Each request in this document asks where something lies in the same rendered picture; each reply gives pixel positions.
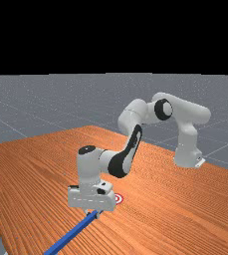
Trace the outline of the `long blue stick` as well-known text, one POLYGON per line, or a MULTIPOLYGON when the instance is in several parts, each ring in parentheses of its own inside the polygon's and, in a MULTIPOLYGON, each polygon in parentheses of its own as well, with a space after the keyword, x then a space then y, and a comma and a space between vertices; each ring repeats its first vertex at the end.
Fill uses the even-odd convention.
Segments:
POLYGON ((90 212, 81 222, 66 233, 61 239, 44 252, 44 255, 57 255, 70 241, 88 227, 95 219, 98 219, 102 211, 90 212))

